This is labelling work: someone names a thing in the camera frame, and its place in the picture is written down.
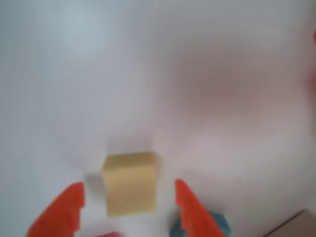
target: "white surface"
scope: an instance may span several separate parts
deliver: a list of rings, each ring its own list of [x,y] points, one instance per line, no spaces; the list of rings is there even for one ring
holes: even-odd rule
[[[0,233],[83,180],[79,237],[162,237],[183,178],[234,237],[316,198],[312,0],[0,3]],[[106,153],[163,156],[155,213],[107,219]]]

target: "block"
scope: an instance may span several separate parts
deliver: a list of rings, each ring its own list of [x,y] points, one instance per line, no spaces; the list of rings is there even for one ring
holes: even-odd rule
[[[216,212],[209,212],[209,214],[214,218],[217,226],[224,233],[225,237],[229,237],[232,234],[232,230],[228,225],[225,217],[222,214]],[[169,232],[169,237],[186,237],[186,232],[181,228],[181,219],[179,219]]]
[[[148,212],[156,208],[154,153],[108,156],[102,177],[109,216]]]

